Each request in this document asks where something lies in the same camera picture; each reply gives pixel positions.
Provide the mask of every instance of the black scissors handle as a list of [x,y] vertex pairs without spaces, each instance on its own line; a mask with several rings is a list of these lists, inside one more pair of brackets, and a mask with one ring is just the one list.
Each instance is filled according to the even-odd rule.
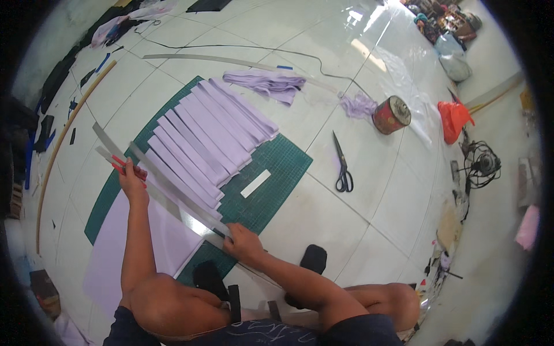
[[352,179],[352,175],[349,171],[346,170],[346,167],[344,166],[341,167],[341,173],[339,173],[338,175],[338,180],[335,184],[335,188],[338,192],[352,192],[352,190],[354,190],[354,180]]

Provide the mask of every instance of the green cutting mat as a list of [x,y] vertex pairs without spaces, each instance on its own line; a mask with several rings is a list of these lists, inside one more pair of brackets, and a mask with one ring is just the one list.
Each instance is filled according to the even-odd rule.
[[[134,140],[142,152],[149,149],[147,141],[152,136],[154,128],[158,126],[157,120],[169,109],[178,105],[179,100],[190,94],[191,89],[201,80],[203,79],[200,76],[196,76],[146,124]],[[125,152],[125,156],[131,157],[134,162],[139,161],[129,149]],[[223,215],[222,222],[239,222],[252,232],[260,234],[294,186],[298,184],[311,162],[312,159],[306,153],[281,134],[277,135],[274,140],[263,143],[252,153],[252,162],[221,188],[225,194],[221,200],[221,206],[218,208]],[[240,192],[266,169],[271,176],[247,198],[243,198]],[[120,190],[118,172],[113,170],[86,223],[85,235],[91,244],[94,244],[106,214]],[[237,263],[234,258],[205,241],[177,279],[185,285],[193,286],[192,271],[194,267],[208,260],[216,263],[222,277],[225,277]]]

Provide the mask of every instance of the orange plastic bag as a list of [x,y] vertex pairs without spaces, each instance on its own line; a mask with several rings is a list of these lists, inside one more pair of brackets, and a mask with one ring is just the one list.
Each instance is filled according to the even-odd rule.
[[440,112],[440,118],[443,120],[444,141],[447,144],[453,144],[460,136],[461,128],[471,121],[475,126],[475,121],[469,115],[468,109],[457,102],[439,102],[437,108]]

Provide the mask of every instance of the wooden stick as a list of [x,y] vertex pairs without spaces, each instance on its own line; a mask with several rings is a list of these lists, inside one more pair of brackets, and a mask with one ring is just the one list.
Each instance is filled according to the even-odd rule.
[[42,203],[44,202],[44,193],[46,192],[46,184],[48,184],[48,178],[50,178],[50,171],[52,170],[52,166],[54,165],[54,160],[56,159],[56,155],[58,154],[58,150],[60,150],[60,146],[62,141],[64,140],[65,134],[69,130],[69,127],[71,126],[71,123],[73,122],[73,119],[75,119],[75,116],[81,109],[81,107],[85,104],[86,99],[89,98],[90,94],[94,91],[96,86],[100,83],[100,81],[106,76],[108,72],[115,66],[117,62],[114,60],[112,61],[104,71],[96,78],[94,83],[89,87],[89,89],[86,91],[85,95],[83,95],[83,98],[79,101],[79,104],[77,104],[77,107],[73,110],[71,113],[71,116],[69,117],[67,123],[65,124],[64,129],[62,130],[60,136],[58,137],[58,142],[56,143],[56,146],[54,147],[54,152],[52,153],[52,156],[50,157],[50,161],[48,162],[48,168],[46,169],[46,174],[44,175],[44,180],[42,182],[42,191],[40,192],[40,200],[38,203],[38,214],[37,214],[37,254],[40,255],[40,217],[42,214]]

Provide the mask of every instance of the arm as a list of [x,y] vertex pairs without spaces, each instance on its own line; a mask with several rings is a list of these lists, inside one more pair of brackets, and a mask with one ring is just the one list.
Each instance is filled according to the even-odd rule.
[[[126,172],[146,175],[139,167],[133,167],[133,162],[127,158]],[[119,182],[129,199],[129,219],[127,221],[127,240],[123,265],[121,266],[122,304],[126,306],[126,296],[140,282],[156,274],[154,250],[148,222],[149,197],[146,189],[135,174],[119,175]]]
[[240,262],[257,269],[305,307],[319,312],[323,330],[367,310],[331,280],[311,270],[281,261],[265,252],[258,236],[240,224],[229,224],[233,241],[225,239],[224,249]]

